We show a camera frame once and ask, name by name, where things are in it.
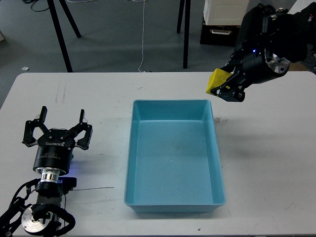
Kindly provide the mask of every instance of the light blue tray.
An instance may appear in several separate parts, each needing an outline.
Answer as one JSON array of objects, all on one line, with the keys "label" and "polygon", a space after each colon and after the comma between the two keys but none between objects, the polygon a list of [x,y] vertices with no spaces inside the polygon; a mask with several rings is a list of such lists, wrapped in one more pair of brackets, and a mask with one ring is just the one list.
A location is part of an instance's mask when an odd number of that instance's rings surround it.
[{"label": "light blue tray", "polygon": [[136,212],[226,202],[210,101],[134,101],[124,201]]}]

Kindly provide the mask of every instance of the white table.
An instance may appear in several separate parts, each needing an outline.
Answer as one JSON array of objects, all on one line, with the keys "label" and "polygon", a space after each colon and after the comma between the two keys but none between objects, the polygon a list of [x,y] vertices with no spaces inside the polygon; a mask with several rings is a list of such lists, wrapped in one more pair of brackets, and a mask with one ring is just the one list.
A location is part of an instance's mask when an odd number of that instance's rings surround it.
[{"label": "white table", "polygon": [[[232,103],[204,92],[210,74],[20,75],[0,110],[0,213],[22,183],[39,178],[37,147],[21,141],[25,121],[45,105],[48,128],[74,126],[81,108],[93,125],[89,150],[74,150],[69,176],[77,188],[114,187],[67,195],[77,222],[67,236],[316,234],[315,76],[289,72]],[[213,107],[227,203],[211,213],[134,213],[123,202],[133,101],[204,98]]]}]

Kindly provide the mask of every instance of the yellow sponge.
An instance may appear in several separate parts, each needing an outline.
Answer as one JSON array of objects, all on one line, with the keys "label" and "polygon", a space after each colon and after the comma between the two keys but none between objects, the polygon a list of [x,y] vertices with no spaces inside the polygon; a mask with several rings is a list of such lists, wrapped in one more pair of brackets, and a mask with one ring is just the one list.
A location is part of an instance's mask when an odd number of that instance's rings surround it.
[{"label": "yellow sponge", "polygon": [[229,78],[231,75],[232,75],[231,73],[225,72],[219,68],[215,69],[215,71],[209,77],[206,93],[210,95],[214,95],[210,91],[224,84],[227,78]]}]

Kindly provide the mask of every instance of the cord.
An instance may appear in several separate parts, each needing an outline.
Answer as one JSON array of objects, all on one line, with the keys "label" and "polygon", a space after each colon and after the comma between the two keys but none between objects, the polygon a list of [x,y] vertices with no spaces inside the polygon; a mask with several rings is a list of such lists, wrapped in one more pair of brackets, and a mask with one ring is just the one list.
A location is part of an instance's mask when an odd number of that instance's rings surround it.
[{"label": "cord", "polygon": [[41,11],[46,11],[46,10],[49,9],[49,7],[48,7],[48,8],[46,8],[46,9],[44,9],[44,10],[34,10],[34,9],[33,9],[33,6],[34,6],[34,4],[37,3],[38,1],[39,1],[39,0],[22,0],[22,2],[25,3],[25,4],[30,4],[30,3],[32,4],[32,5],[31,5],[31,10],[32,10],[32,11],[41,12]]},{"label": "cord", "polygon": [[83,191],[83,190],[93,190],[93,189],[113,189],[114,187],[101,187],[101,188],[91,188],[91,189],[73,189],[73,191]]},{"label": "cord", "polygon": [[73,1],[71,1],[71,0],[67,0],[68,2],[72,2],[72,3],[81,3],[81,2],[89,2],[89,1],[95,1],[95,0],[73,0]]},{"label": "cord", "polygon": [[136,2],[143,2],[143,35],[142,35],[142,62],[140,63],[139,67],[138,67],[138,71],[140,73],[144,73],[145,71],[141,71],[140,68],[143,65],[144,62],[144,29],[145,29],[145,1],[146,0],[132,0],[132,1],[136,1]]}]

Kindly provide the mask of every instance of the black table leg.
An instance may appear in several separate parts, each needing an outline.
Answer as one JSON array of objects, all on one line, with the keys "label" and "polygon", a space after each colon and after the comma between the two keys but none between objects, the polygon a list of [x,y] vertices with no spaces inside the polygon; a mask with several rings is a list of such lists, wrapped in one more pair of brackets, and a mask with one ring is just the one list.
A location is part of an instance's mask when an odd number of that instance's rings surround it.
[{"label": "black table leg", "polygon": [[48,3],[49,11],[50,11],[50,14],[51,14],[51,18],[52,18],[53,23],[54,23],[55,31],[56,31],[57,38],[58,38],[59,45],[60,45],[60,49],[61,49],[61,52],[62,52],[63,57],[64,57],[64,61],[65,61],[66,68],[67,68],[67,72],[68,73],[72,73],[73,69],[71,67],[71,63],[70,63],[70,59],[69,59],[69,56],[68,56],[68,52],[67,52],[66,44],[65,44],[65,41],[64,41],[63,33],[61,31],[61,28],[60,28],[60,24],[59,24],[59,20],[58,20],[56,8],[55,8],[54,0],[47,0],[47,3]]},{"label": "black table leg", "polygon": [[179,14],[178,14],[178,24],[177,24],[177,33],[180,33],[180,31],[181,31],[182,16],[183,16],[183,10],[184,10],[184,2],[185,2],[185,0],[180,0]]},{"label": "black table leg", "polygon": [[81,37],[81,34],[80,34],[79,29],[78,29],[78,27],[77,27],[77,25],[76,25],[76,23],[75,23],[75,21],[74,21],[74,19],[73,19],[73,16],[71,15],[71,13],[70,13],[70,11],[69,11],[69,8],[68,8],[68,6],[67,6],[65,0],[59,0],[59,2],[60,2],[61,6],[62,6],[63,9],[64,9],[64,12],[66,13],[67,18],[68,18],[68,20],[69,20],[71,26],[73,27],[76,36],[77,36],[78,38],[80,38],[80,37]]},{"label": "black table leg", "polygon": [[186,8],[184,15],[184,46],[183,46],[183,68],[188,68],[188,54],[189,54],[189,31],[190,31],[190,8],[191,0],[185,0]]}]

